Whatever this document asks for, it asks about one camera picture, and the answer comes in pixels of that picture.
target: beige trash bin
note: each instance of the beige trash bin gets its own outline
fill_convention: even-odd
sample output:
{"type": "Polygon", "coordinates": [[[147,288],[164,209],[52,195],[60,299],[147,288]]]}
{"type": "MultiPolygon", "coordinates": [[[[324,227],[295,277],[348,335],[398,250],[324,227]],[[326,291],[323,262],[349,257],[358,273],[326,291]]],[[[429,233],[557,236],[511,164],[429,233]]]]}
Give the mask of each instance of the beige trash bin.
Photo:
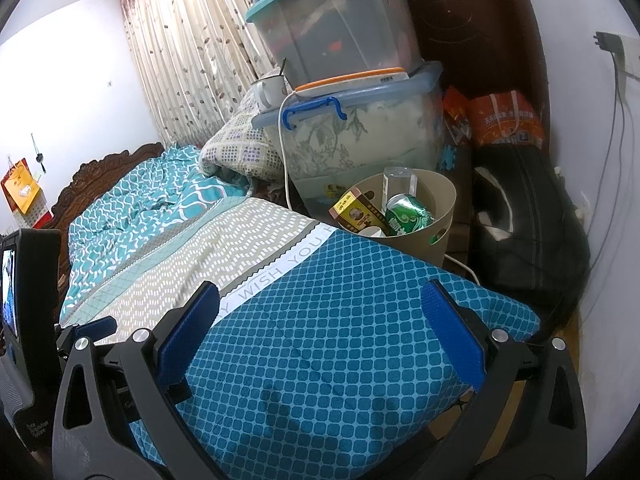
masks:
{"type": "MultiPolygon", "coordinates": [[[[445,176],[427,170],[414,170],[418,177],[417,199],[433,214],[435,222],[415,233],[372,238],[381,244],[410,254],[427,263],[441,267],[447,250],[449,231],[456,205],[456,187],[445,176]],[[430,243],[434,235],[440,234],[435,243],[430,243]]],[[[366,178],[355,185],[361,192],[374,192],[371,203],[378,209],[382,206],[382,173],[366,178]]]]}

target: curtain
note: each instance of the curtain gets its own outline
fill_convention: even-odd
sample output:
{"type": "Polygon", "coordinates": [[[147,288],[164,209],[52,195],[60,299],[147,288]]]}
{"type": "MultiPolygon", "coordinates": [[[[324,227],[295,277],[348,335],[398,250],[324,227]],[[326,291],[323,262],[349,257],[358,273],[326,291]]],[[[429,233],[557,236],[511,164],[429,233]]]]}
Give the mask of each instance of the curtain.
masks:
{"type": "Polygon", "coordinates": [[[274,60],[247,0],[120,0],[133,59],[167,146],[202,146],[274,60]]]}

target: brown door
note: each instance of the brown door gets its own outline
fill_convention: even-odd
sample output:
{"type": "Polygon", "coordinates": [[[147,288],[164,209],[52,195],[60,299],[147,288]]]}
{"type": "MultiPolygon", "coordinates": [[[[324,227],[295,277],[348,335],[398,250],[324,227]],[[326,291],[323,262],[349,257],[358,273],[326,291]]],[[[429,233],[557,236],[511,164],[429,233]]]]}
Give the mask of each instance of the brown door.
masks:
{"type": "Polygon", "coordinates": [[[530,0],[410,0],[424,59],[469,98],[520,90],[548,131],[546,65],[530,0]]]}

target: orange lid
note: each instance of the orange lid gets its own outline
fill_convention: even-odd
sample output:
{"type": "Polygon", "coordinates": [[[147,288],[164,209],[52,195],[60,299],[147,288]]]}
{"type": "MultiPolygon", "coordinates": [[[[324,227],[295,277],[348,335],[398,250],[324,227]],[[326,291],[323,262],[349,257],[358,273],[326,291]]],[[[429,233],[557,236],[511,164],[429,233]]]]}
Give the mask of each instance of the orange lid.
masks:
{"type": "Polygon", "coordinates": [[[309,90],[311,88],[316,88],[319,86],[329,85],[333,83],[340,83],[343,81],[360,79],[363,77],[372,77],[377,75],[389,75],[389,74],[401,74],[402,72],[405,72],[404,68],[381,68],[378,70],[369,70],[367,72],[356,72],[355,74],[340,75],[337,77],[330,77],[329,79],[313,81],[312,83],[307,83],[305,85],[299,86],[296,88],[296,92],[309,90]]]}

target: electrical wire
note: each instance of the electrical wire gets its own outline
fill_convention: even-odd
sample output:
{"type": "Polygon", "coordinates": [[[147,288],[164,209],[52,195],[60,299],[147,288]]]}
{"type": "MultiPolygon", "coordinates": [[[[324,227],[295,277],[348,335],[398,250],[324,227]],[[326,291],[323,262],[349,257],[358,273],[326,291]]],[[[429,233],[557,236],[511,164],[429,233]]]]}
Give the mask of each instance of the electrical wire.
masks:
{"type": "Polygon", "coordinates": [[[287,105],[287,101],[296,95],[296,91],[293,90],[289,95],[284,98],[284,101],[280,105],[280,110],[278,111],[278,139],[280,140],[280,149],[282,150],[282,165],[284,166],[284,195],[287,199],[287,207],[290,211],[293,211],[291,206],[291,198],[289,196],[289,170],[287,168],[287,154],[284,150],[284,142],[282,141],[282,111],[287,105]]]}
{"type": "Polygon", "coordinates": [[[476,285],[480,285],[480,281],[478,280],[478,277],[476,276],[476,273],[473,272],[473,270],[471,269],[471,267],[466,266],[464,263],[459,262],[457,259],[453,258],[452,256],[449,256],[448,254],[445,254],[444,257],[449,260],[450,262],[456,264],[457,266],[462,267],[463,269],[466,270],[466,272],[468,272],[469,274],[471,274],[471,276],[473,277],[474,281],[476,282],[476,285]]]}
{"type": "Polygon", "coordinates": [[[593,206],[593,215],[591,215],[591,222],[587,229],[587,237],[591,233],[591,227],[593,226],[593,221],[596,218],[596,214],[598,212],[598,204],[600,203],[600,193],[602,192],[602,183],[604,182],[604,176],[607,170],[607,163],[609,162],[609,155],[611,154],[611,146],[613,144],[613,132],[616,126],[616,111],[618,110],[618,89],[620,88],[620,83],[618,81],[618,66],[616,64],[616,57],[613,52],[611,54],[611,60],[613,61],[613,77],[614,77],[614,89],[613,89],[613,119],[611,121],[611,133],[609,134],[609,145],[607,146],[607,155],[604,158],[604,164],[602,166],[602,173],[600,174],[600,181],[598,183],[598,194],[596,195],[596,203],[593,206]]]}
{"type": "Polygon", "coordinates": [[[618,79],[618,64],[616,63],[616,58],[613,54],[611,54],[611,59],[613,60],[613,70],[615,73],[615,97],[616,101],[620,100],[620,108],[622,109],[622,133],[620,133],[620,143],[618,145],[618,184],[616,186],[616,197],[613,201],[613,208],[611,209],[611,217],[609,219],[609,224],[607,225],[607,230],[604,235],[604,239],[602,240],[602,244],[600,245],[600,249],[598,250],[598,254],[593,261],[593,265],[591,266],[590,272],[598,264],[600,256],[602,255],[602,251],[607,244],[607,239],[609,238],[609,234],[611,232],[611,226],[613,225],[613,220],[616,215],[616,207],[618,206],[618,198],[620,196],[620,185],[622,184],[622,143],[625,139],[625,130],[626,130],[626,117],[625,117],[625,107],[622,104],[622,96],[620,95],[620,82],[618,79]]]}
{"type": "MultiPolygon", "coordinates": [[[[620,97],[620,105],[622,106],[622,112],[624,114],[625,111],[625,102],[622,100],[622,96],[620,95],[620,89],[618,89],[618,95],[620,97]]],[[[630,165],[630,169],[629,169],[629,178],[627,183],[630,184],[630,201],[629,201],[629,208],[626,211],[626,215],[625,215],[625,220],[623,221],[622,224],[622,228],[620,229],[620,232],[622,233],[620,236],[620,239],[618,240],[618,244],[616,246],[616,250],[614,251],[613,257],[611,259],[611,261],[615,261],[617,255],[618,255],[618,251],[620,250],[620,246],[622,245],[622,240],[625,238],[624,237],[624,231],[626,229],[626,224],[629,220],[630,217],[630,213],[631,210],[633,209],[633,201],[634,201],[634,187],[635,187],[635,181],[634,181],[634,177],[635,177],[635,160],[636,160],[636,128],[634,125],[634,119],[633,119],[633,115],[630,113],[630,120],[631,120],[631,129],[632,129],[632,135],[631,135],[631,165],[630,165]]],[[[582,318],[582,320],[580,321],[580,328],[582,328],[585,323],[587,323],[587,321],[589,320],[589,318],[591,317],[591,314],[594,312],[596,306],[598,305],[598,302],[600,301],[600,297],[602,295],[602,291],[604,290],[604,283],[606,283],[607,278],[609,277],[609,275],[607,275],[605,277],[605,281],[602,283],[602,286],[600,287],[600,290],[598,292],[598,295],[596,296],[595,300],[593,301],[593,304],[591,305],[591,307],[589,308],[589,310],[587,311],[587,314],[582,318]]]]}

